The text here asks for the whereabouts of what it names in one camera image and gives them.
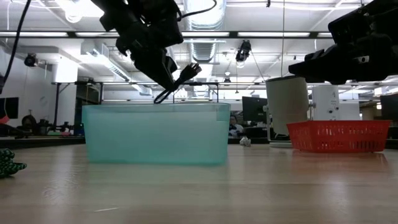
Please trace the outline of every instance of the person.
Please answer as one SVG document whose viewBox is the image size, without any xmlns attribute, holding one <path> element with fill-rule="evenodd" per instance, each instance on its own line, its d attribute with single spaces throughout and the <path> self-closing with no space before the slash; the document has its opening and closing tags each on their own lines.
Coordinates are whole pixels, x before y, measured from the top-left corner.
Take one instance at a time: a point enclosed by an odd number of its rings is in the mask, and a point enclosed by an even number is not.
<svg viewBox="0 0 398 224">
<path fill-rule="evenodd" d="M 239 133 L 243 133 L 243 127 L 238 124 L 238 119 L 235 115 L 229 117 L 229 133 L 228 136 L 239 137 Z"/>
</svg>

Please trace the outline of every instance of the desk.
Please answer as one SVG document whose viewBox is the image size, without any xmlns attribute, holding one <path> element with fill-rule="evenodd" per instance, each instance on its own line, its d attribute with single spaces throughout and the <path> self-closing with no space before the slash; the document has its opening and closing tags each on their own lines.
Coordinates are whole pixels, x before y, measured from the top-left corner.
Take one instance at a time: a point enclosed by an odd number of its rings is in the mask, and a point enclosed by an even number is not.
<svg viewBox="0 0 398 224">
<path fill-rule="evenodd" d="M 394 223 L 398 151 L 229 146 L 225 166 L 89 164 L 85 146 L 16 150 L 1 223 Z"/>
</svg>

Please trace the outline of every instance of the teal plastic container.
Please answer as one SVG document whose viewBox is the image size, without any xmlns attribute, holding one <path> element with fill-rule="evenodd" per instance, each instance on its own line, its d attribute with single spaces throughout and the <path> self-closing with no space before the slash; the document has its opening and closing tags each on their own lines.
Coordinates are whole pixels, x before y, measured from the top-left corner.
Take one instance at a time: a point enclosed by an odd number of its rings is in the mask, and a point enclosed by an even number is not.
<svg viewBox="0 0 398 224">
<path fill-rule="evenodd" d="M 93 105 L 83 107 L 90 162 L 222 164 L 230 105 Z"/>
</svg>

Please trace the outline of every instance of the red mesh basket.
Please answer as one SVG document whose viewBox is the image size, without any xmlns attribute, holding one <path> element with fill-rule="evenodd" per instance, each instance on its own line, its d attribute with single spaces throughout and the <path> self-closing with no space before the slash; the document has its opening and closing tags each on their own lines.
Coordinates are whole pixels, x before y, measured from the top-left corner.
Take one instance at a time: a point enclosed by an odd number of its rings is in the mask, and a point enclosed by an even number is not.
<svg viewBox="0 0 398 224">
<path fill-rule="evenodd" d="M 288 124 L 295 149 L 310 152 L 381 152 L 391 121 L 305 121 Z"/>
</svg>

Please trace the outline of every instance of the green rope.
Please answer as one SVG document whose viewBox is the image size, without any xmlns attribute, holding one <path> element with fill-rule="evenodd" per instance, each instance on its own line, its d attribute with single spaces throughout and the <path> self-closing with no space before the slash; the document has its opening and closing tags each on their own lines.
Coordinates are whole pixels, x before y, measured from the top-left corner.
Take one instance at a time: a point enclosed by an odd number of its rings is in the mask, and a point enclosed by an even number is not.
<svg viewBox="0 0 398 224">
<path fill-rule="evenodd" d="M 9 149 L 0 149 L 0 178 L 14 175 L 27 166 L 23 163 L 14 162 L 15 154 Z"/>
</svg>

